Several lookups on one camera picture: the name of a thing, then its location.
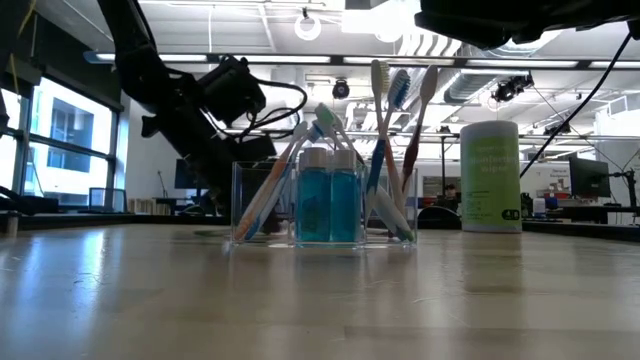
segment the toothbrush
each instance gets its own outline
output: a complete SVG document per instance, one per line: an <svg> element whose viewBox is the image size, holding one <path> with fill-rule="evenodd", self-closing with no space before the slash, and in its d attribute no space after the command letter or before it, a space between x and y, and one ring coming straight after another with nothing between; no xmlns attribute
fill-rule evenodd
<svg viewBox="0 0 640 360"><path fill-rule="evenodd" d="M324 132L322 128L319 127L317 124L312 124L311 129L308 132L303 133L302 135L306 135L306 136L303 136L302 139L298 141L296 146L291 151L291 154L289 155L289 161L286 163L286 166L282 174L278 178L276 185L273 187L273 191L269 195L267 195L268 199L265 202L265 205L259 208L260 209L259 215L255 218L251 226L248 227L246 235L244 236L245 240L250 240L258 232L258 230L260 230L260 228L262 227L262 224L264 223L264 221L267 219L267 216L271 212L271 209L273 209L273 207L278 202L278 199L280 198L280 195L282 193L282 189L284 189L285 184L289 181L289 174L291 173L291 169L293 165L292 159L296 158L296 156L298 155L298 152L300 151L300 148L302 148L302 145L304 145L304 143L307 140L309 140L311 143L315 143L318 139L320 139L321 137L324 137Z"/></svg>
<svg viewBox="0 0 640 360"><path fill-rule="evenodd" d="M285 172L286 166L288 165L289 157L291 154L291 150L294 145L296 145L299 140L307 133L307 123L302 122L296 126L293 131L293 136L291 142L284 150L278 161L273 164L273 168L271 172L262 183L258 192L253 196L247 210L245 210L244 215L240 219L238 223L238 230L235 233L235 240L239 241L242 239L247 231L250 228L250 225L256 221L256 214L259 214L256 210L260 209L263 203L266 201L267 196L273 192L273 189L277 185L277 180L280 176Z"/></svg>
<svg viewBox="0 0 640 360"><path fill-rule="evenodd" d="M381 75L378 74L373 79L374 86L380 86ZM409 89L409 85L411 83L411 79L409 79L409 75L407 72L402 69L398 71L396 76L393 78L393 83L389 88L389 93L387 94L387 99L389 101L389 110L387 111L387 116L384 119L384 123L382 123L381 127L378 127L378 142L376 143L376 147L373 149L373 159L371 161L371 171L369 173L369 179L367 180L367 191L366 191L366 200L365 200L365 221L369 221L369 215L371 215L371 210L373 209L373 202L376 198L376 192L378 190L378 180L380 179L380 170L382 169L382 162L384 161L384 152L385 147L387 146L386 142L386 133L389 128L389 121L391 120L391 113L393 112L393 107L396 104L402 104L404 98L407 95L407 90Z"/></svg>
<svg viewBox="0 0 640 360"><path fill-rule="evenodd" d="M336 142L340 149L344 149L345 146L341 141L337 139L336 134L333 132L331 124L337 125L336 127L340 128L342 125L342 120L340 117L336 115L331 109L329 109L324 103L320 103L316 109L314 110L318 120L314 121L314 124L317 124L322 128L323 133L332 138L333 141ZM355 146L351 142L346 134L343 135L347 145L349 148L356 153L356 156L360 159L358 162L366 169L366 165L362 157L359 156L358 151L355 149ZM380 185L378 185L378 191L375 197L375 209L376 213L380 216L380 219L385 224L387 229L391 230L399 239L401 240L409 240L414 241L413 233L411 231L411 227L407 223L407 220L404 218L403 213L399 211L389 194L383 189Z"/></svg>
<svg viewBox="0 0 640 360"><path fill-rule="evenodd" d="M413 167L418 158L418 147L420 146L420 134L422 133L422 122L427 110L427 104L433 98L436 93L436 86L438 85L438 68L435 66L429 66L427 73L422 78L422 85L420 86L420 115L418 115L418 121L416 127L413 129L413 135L407 150L404 153L404 161L402 163L402 192L403 202L407 198L409 189L409 179L413 173Z"/></svg>
<svg viewBox="0 0 640 360"><path fill-rule="evenodd" d="M382 94L389 91L389 65L385 62L373 60L371 62L371 88L373 90L373 98L376 104L376 119L378 120L378 129L382 128ZM396 108L402 106L402 104L394 104ZM389 101L389 111L387 117L393 112L391 101ZM402 187L400 186L400 176L398 175L398 169L396 168L395 160L393 159L393 151L391 150L391 142L387 131L384 132L386 146L385 146L385 160L387 163L387 172L389 175L389 183L391 185L391 192L393 194L393 201L396 208L401 213L404 212L404 194L402 193Z"/></svg>

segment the wooden table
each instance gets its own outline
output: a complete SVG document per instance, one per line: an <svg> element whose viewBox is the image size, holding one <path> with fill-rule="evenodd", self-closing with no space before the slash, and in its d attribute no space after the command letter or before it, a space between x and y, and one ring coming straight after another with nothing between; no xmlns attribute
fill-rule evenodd
<svg viewBox="0 0 640 360"><path fill-rule="evenodd" d="M0 359L633 359L640 247L421 232L239 247L127 225L0 240Z"/></svg>

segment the person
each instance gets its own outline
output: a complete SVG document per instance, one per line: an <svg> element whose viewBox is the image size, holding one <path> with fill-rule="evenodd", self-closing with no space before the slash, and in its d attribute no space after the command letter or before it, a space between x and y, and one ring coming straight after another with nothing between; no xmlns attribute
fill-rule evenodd
<svg viewBox="0 0 640 360"><path fill-rule="evenodd" d="M438 196L436 206L447 208L453 212L458 211L458 190L454 184L449 184L444 188L444 196Z"/></svg>

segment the blue liquid bottle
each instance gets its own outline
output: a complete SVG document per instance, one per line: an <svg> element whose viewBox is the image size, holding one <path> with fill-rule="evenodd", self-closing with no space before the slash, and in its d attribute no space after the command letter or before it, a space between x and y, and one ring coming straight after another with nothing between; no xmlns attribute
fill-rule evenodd
<svg viewBox="0 0 640 360"><path fill-rule="evenodd" d="M331 241L356 242L360 235L361 188L356 154L336 150L331 176Z"/></svg>
<svg viewBox="0 0 640 360"><path fill-rule="evenodd" d="M296 204L296 238L299 242L327 242L330 238L331 174L327 151L308 148L301 155Z"/></svg>

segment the clear acrylic holder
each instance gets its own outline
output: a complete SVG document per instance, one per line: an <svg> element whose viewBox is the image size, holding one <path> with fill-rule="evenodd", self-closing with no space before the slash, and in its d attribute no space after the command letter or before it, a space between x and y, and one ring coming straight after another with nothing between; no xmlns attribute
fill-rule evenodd
<svg viewBox="0 0 640 360"><path fill-rule="evenodd" d="M269 234L266 234L263 228L255 233L255 235L248 240L242 239L240 236L236 238L236 234L240 235L243 232L243 226L240 226L240 220L245 211L249 207L253 197L257 193L258 189L268 177L271 172L272 163L249 163L249 162L235 162L233 164L233 186L232 186L232 201L231 201L231 243L234 245L258 245L258 246L271 246L271 247L304 247L304 248L379 248L388 246L404 246L411 247L415 245L418 237L417 231L417 214L418 214L418 176L417 171L414 170L411 180L408 184L409 191L407 200L405 201L404 215L409 224L411 232L414 236L414 241L401 241L394 234L392 234L385 226L384 222L377 216L375 209L372 211L369 217L369 222L365 226L364 224L364 199L366 198L366 176L363 170L357 171L357 178L360 183L361 189L361 221L360 221L360 233L354 242L339 242L331 241L300 241L297 238L295 231L296 223L296 196L297 196L297 179L299 178L299 171L296 163L288 163L290 168L287 175L287 182L281 190L280 197L276 203L274 210L271 211L268 219L270 226L272 227ZM387 169L383 167L380 175L379 185L386 189L389 196L392 196L391 189L388 184Z"/></svg>
<svg viewBox="0 0 640 360"><path fill-rule="evenodd" d="M400 177L402 177L401 168L398 169ZM391 184L389 183L387 167L383 166L380 172L380 180L378 185L387 191L387 194L393 199L393 191L391 190ZM410 180L407 184L407 199L404 202L404 217L407 220L407 224L413 234L413 241L401 240L384 224L384 222L377 216L375 208L369 216L369 221L366 226L365 242L368 248L376 248L381 246L403 246L414 247L418 241L418 171L413 170Z"/></svg>

